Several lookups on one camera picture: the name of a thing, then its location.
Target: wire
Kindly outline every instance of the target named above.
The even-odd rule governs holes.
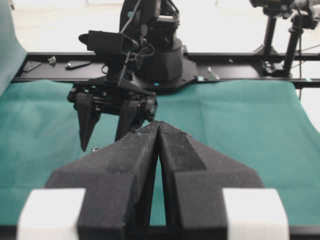
[[[311,47],[308,47],[308,48],[305,48],[305,49],[301,50],[301,52],[308,51],[308,50],[311,50],[311,49],[315,49],[315,48],[317,48],[317,47],[320,47],[320,44],[315,45],[315,46],[311,46]]]
[[[302,34],[303,34],[303,27],[304,27],[304,19],[302,17],[301,11],[300,9],[297,7],[297,5],[295,5],[295,9],[298,11],[299,14],[299,19],[300,19],[300,38],[299,38],[299,55],[300,55],[300,59],[299,59],[299,72],[300,72],[300,79],[302,79]]]
[[[105,65],[103,65],[103,66],[101,67],[101,72],[102,72],[103,74],[108,74],[107,72],[104,71],[104,68],[105,68],[106,66],[107,66],[107,65],[105,64]]]
[[[126,22],[126,24],[123,26],[122,30],[120,31],[121,34],[123,34],[125,32],[126,28],[129,26],[129,24],[135,18],[135,15],[136,15],[136,12],[138,10],[140,3],[141,3],[141,0],[138,0],[138,2],[136,3],[136,5],[132,11],[132,16],[129,17],[129,20]]]
[[[300,66],[300,63],[292,66],[291,69],[295,69],[296,67],[299,67],[299,66]]]

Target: white foam block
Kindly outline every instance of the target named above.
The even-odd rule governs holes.
[[[224,188],[228,240],[289,240],[286,211],[278,192]]]
[[[77,221],[86,190],[33,190],[21,212],[17,240],[78,240]]]

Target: white floor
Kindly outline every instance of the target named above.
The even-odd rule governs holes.
[[[16,34],[28,52],[84,52],[78,36],[88,30],[117,32],[121,0],[15,0]],[[264,40],[267,17],[249,0],[174,0],[181,14],[178,36],[189,52],[252,52]],[[279,19],[273,45],[284,53],[289,20]],[[320,27],[303,34],[302,48],[320,44]],[[320,53],[320,47],[306,53]],[[303,65],[304,78],[320,78],[320,63]],[[299,76],[299,68],[292,70]],[[320,89],[304,89],[302,105],[320,131]]]

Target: teal fabric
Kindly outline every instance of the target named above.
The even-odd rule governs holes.
[[[0,96],[16,75],[26,55],[16,37],[8,0],[0,0]]]
[[[84,155],[70,84],[11,84],[0,98],[0,225],[15,224],[32,188]],[[157,120],[254,168],[277,188],[291,225],[320,225],[320,134],[292,84],[239,80],[191,85],[158,97]],[[118,117],[103,115],[89,149],[113,142]],[[164,225],[158,164],[151,224]]]

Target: bolt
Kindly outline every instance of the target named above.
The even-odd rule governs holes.
[[[92,152],[92,153],[95,153],[95,152],[97,152],[98,150],[99,150],[99,148],[98,148],[97,146],[91,148],[91,152]]]

